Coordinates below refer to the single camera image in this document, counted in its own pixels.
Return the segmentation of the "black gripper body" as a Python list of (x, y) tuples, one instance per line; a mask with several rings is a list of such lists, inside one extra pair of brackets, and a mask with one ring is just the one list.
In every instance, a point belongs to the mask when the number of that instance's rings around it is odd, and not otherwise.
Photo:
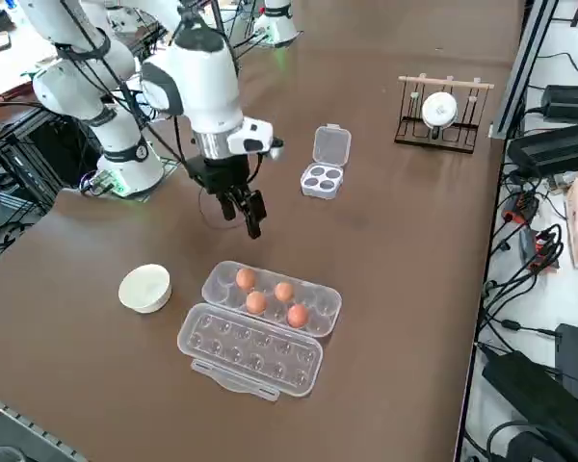
[(197, 155), (186, 161), (189, 177), (208, 193), (223, 193), (234, 186), (247, 184), (250, 163), (247, 155), (209, 159)]

